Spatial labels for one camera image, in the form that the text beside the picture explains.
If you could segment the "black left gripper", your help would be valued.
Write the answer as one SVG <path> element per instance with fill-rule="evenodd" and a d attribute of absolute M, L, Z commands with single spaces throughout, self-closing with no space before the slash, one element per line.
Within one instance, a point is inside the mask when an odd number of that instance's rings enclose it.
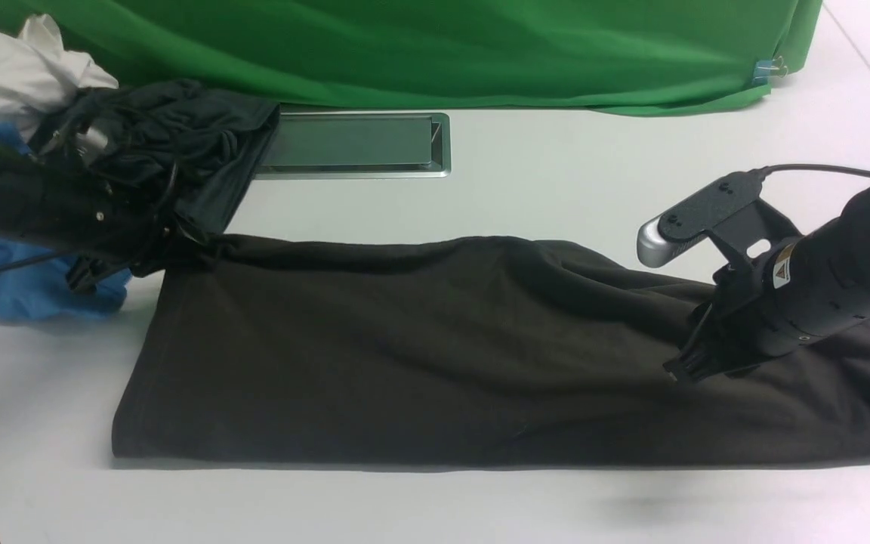
<path fill-rule="evenodd" d="M 177 170 L 155 190 L 58 172 L 0 174 L 0 239 L 75 255 L 66 275 L 86 292 L 121 270 L 145 277 L 208 254 L 213 237 L 176 210 Z"/>

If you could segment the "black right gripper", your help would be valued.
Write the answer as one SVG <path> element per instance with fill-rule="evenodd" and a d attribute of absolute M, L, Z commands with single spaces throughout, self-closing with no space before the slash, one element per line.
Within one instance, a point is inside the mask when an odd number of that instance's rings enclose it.
<path fill-rule="evenodd" d="M 743 376 L 870 320 L 870 188 L 818 230 L 776 247 L 762 240 L 748 254 L 752 272 L 727 262 L 715 272 L 714 294 L 664 366 L 678 382 Z"/>

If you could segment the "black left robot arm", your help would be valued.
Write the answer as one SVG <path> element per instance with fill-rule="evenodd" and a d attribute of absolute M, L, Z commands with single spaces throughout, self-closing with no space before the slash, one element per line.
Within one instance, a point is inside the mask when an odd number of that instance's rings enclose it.
<path fill-rule="evenodd" d="M 66 285 L 92 292 L 123 270 L 145 277 L 210 255 L 211 235 L 176 209 L 184 183 L 179 162 L 165 183 L 139 188 L 0 145 L 0 239 L 46 248 L 0 273 L 72 255 Z"/>

